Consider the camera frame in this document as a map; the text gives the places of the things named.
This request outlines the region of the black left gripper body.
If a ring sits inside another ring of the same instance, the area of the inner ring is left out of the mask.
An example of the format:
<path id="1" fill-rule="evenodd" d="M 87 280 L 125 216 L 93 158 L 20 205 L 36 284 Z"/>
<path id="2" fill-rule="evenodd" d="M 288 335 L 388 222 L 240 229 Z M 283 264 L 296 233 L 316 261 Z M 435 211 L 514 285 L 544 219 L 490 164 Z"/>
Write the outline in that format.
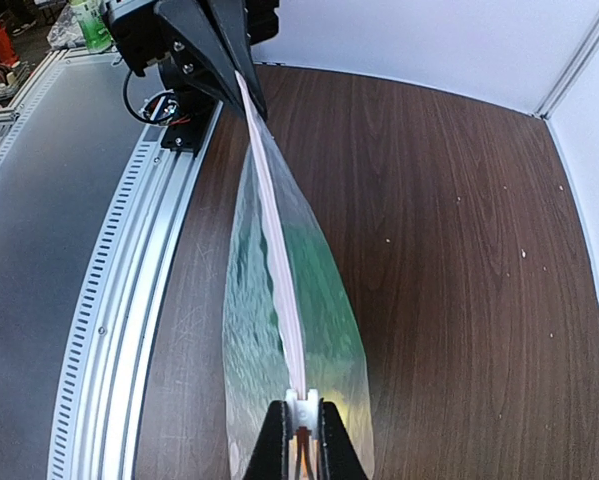
<path id="1" fill-rule="evenodd" d="M 104 23 L 130 70 L 142 77 L 158 63 L 164 84 L 196 89 L 217 100 L 263 91 L 251 47 L 279 32 L 278 1 L 105 1 Z"/>

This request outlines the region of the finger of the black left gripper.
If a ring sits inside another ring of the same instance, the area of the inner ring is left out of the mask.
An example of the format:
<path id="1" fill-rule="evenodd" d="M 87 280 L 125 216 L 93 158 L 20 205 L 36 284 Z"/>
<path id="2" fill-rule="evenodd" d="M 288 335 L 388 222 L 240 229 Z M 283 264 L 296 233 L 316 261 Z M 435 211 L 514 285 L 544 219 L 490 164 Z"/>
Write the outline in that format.
<path id="1" fill-rule="evenodd" d="M 209 6 L 225 48 L 246 81 L 258 113 L 266 120 L 265 96 L 251 55 L 246 5 L 241 0 L 215 0 L 209 1 Z"/>
<path id="2" fill-rule="evenodd" d="M 158 1 L 154 13 L 184 79 L 243 113 L 235 66 L 199 2 Z"/>

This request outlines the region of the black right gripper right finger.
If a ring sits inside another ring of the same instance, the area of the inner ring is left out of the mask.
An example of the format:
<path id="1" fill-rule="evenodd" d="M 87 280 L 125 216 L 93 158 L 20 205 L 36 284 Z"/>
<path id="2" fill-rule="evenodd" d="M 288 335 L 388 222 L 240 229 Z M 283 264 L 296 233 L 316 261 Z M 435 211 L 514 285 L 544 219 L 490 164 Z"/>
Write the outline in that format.
<path id="1" fill-rule="evenodd" d="M 368 479 L 336 405 L 325 400 L 318 410 L 318 478 Z"/>

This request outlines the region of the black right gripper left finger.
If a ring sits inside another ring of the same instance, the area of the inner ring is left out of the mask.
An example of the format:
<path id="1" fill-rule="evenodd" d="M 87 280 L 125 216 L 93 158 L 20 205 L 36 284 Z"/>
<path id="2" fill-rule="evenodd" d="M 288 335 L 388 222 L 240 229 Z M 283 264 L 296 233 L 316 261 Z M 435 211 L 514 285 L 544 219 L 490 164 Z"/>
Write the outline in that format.
<path id="1" fill-rule="evenodd" d="M 243 480 L 287 480 L 289 442 L 292 434 L 291 413 L 283 400 L 268 407 Z"/>

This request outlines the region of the green bok choy toy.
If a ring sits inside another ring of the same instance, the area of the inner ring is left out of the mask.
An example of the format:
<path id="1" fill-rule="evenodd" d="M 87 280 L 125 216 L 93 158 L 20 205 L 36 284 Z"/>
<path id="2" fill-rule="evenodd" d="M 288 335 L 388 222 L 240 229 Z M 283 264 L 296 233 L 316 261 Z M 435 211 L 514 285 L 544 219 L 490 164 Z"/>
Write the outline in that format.
<path id="1" fill-rule="evenodd" d="M 357 323 L 324 236 L 301 227 L 284 231 L 303 335 L 306 385 L 327 400 L 350 402 L 363 357 Z M 290 386 L 273 305 L 262 234 L 232 245 L 223 311 L 226 392 L 265 403 Z"/>

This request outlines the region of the clear zip top bag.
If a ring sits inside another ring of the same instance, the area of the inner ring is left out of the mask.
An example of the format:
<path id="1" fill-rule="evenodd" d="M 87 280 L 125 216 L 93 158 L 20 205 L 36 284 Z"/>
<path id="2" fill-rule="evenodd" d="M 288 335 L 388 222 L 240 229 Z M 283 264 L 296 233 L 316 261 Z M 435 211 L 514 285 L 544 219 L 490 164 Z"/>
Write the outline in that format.
<path id="1" fill-rule="evenodd" d="M 323 232 L 297 185 L 274 137 L 258 113 L 243 77 L 237 78 L 250 143 L 243 162 L 233 218 L 232 245 L 246 233 L 260 233 L 267 244 L 266 262 L 273 284 L 273 305 L 283 342 L 290 386 L 280 398 L 265 403 L 237 401 L 226 392 L 226 430 L 231 475 L 243 479 L 268 407 L 287 403 L 292 420 L 288 479 L 318 478 L 318 410 L 325 399 L 306 385 L 301 321 L 293 283 L 285 229 L 301 227 Z M 363 348 L 358 330 L 360 344 Z M 355 394 L 350 402 L 333 402 L 368 479 L 375 468 L 373 428 L 366 355 L 357 363 Z"/>

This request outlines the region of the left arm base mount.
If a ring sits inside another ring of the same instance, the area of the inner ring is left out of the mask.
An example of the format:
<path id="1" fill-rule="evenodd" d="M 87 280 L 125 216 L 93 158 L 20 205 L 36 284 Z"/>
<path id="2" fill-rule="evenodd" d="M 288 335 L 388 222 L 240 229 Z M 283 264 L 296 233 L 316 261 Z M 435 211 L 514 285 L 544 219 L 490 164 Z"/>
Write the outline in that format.
<path id="1" fill-rule="evenodd" d="M 161 147 L 198 154 L 219 102 L 189 84 L 171 58 L 159 64 L 159 74 L 177 103 L 175 119 L 168 122 Z"/>

